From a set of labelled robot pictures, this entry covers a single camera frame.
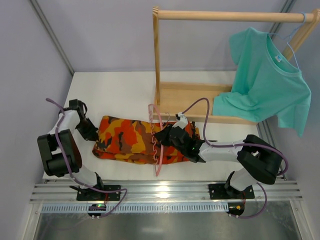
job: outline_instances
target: wooden clothes rack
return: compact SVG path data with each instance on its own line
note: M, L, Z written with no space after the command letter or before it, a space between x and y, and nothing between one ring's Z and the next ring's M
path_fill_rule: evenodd
M223 12L223 11L171 11L159 10L155 6L152 10L153 36L154 36L154 58L155 58L155 105L158 106L161 117L166 113L175 115L184 111L195 100L206 97L210 101L210 112L208 122L229 124L257 124L248 120L233 116L212 115L214 97L222 92L230 92L232 85L228 84L206 84L206 83L181 83L160 81L160 53L159 53L159 20L196 20L196 21L229 21L229 22L274 22L274 23L303 23L304 15L301 13L279 13L279 12ZM296 52L310 33L320 22L320 8L305 14L305 23L290 41L292 49ZM287 46L283 56L290 60L292 51ZM189 121L204 122L207 112L205 102L197 103L186 114Z

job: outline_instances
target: shirt tag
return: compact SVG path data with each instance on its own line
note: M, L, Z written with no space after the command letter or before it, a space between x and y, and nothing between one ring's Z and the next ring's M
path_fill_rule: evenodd
M281 56L279 56L279 55L275 56L275 59L278 61L278 63L280 63L282 60Z

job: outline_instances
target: ventilation grille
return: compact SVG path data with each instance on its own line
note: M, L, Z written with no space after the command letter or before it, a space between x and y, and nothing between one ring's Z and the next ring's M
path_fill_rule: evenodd
M106 211L109 212L116 203L107 203ZM47 203L42 206L43 214L68 214L68 213L95 213L88 211L89 203ZM184 202L184 203L122 203L113 212L115 214L129 213L207 213L207 212L226 212L228 203L226 202Z

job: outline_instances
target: wooden rod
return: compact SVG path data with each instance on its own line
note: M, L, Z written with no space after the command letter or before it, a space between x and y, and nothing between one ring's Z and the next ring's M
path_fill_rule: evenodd
M154 62L155 62L155 96L154 104L160 105L160 57L159 57L159 7L152 9L153 19L153 41L154 41Z
M309 37L309 35L320 22L320 8L314 9L311 14L313 14L313 21L305 23L302 27L300 27L290 41L290 46L292 47L294 52L296 52L301 47L304 41ZM288 60L290 60L294 55L292 50L288 46L283 50L282 54Z
M283 12L231 12L231 11L169 11L158 10L160 20L199 20L230 22L303 23L302 13ZM314 20L313 13L306 13L306 23Z

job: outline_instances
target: camouflage fabric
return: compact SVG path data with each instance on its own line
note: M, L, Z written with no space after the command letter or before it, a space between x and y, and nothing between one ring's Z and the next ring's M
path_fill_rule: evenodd
M159 132L160 124L154 123L153 130ZM189 123L185 130L191 137L199 137L199 131L194 122ZM97 158L135 164L156 164L153 159L154 151L149 122L104 116L100 123L98 137L92 150ZM160 155L160 146L159 143L156 145L157 155ZM189 160L174 147L164 147L162 164L187 161Z

